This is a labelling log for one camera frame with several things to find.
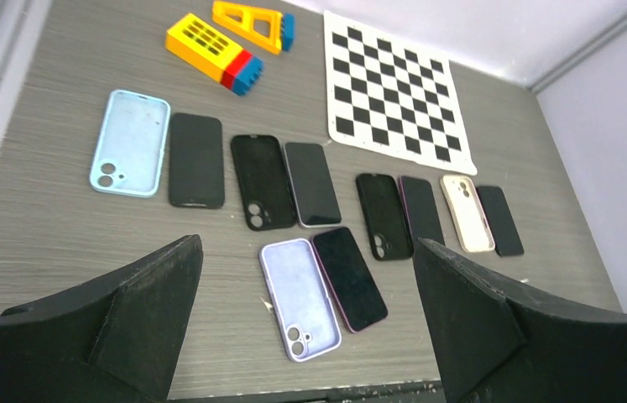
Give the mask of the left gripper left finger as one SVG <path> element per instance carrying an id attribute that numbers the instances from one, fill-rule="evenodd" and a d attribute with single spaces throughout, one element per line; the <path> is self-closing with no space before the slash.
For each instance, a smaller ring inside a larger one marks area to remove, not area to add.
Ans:
<path id="1" fill-rule="evenodd" d="M 201 276 L 187 235 L 0 314 L 0 402 L 164 402 Z"/>

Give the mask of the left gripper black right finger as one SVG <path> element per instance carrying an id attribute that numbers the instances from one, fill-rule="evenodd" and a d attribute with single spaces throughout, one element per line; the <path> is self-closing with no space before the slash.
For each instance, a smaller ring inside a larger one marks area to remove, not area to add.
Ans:
<path id="1" fill-rule="evenodd" d="M 430 239 L 416 284 L 449 402 L 627 402 L 627 314 L 490 270 Z"/>

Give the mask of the cream phone case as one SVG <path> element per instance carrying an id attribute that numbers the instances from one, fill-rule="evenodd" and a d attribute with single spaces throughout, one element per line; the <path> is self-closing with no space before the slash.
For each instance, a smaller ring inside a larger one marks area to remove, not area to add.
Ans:
<path id="1" fill-rule="evenodd" d="M 440 185 L 462 250 L 493 251 L 494 237 L 472 180 L 465 175 L 443 175 Z"/>

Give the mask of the pink edged bare phone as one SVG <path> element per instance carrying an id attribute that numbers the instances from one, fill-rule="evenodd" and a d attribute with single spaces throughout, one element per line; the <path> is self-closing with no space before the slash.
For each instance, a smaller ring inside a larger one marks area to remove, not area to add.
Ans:
<path id="1" fill-rule="evenodd" d="M 318 233 L 311 241 L 348 329 L 361 332 L 384 320 L 388 308 L 350 229 Z"/>

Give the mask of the purple edged bare phone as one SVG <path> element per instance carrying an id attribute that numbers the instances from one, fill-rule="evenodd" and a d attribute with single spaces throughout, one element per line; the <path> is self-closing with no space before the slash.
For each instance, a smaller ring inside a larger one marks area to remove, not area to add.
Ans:
<path id="1" fill-rule="evenodd" d="M 431 183 L 403 175 L 399 178 L 399 185 L 412 243 L 418 238 L 425 238 L 445 245 Z"/>

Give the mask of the lavender phone case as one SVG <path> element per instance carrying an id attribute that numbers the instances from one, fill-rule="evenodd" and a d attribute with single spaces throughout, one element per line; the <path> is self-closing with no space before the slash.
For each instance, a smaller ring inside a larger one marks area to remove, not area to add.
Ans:
<path id="1" fill-rule="evenodd" d="M 267 244 L 259 261 L 289 359 L 302 363 L 338 348 L 341 329 L 311 243 Z"/>

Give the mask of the white edged bare phone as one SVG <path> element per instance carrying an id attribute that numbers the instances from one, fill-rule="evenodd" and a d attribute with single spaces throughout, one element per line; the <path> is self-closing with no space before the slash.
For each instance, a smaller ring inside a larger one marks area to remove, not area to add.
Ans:
<path id="1" fill-rule="evenodd" d="M 289 142 L 284 152 L 300 225 L 304 228 L 339 225 L 342 214 L 323 147 Z"/>

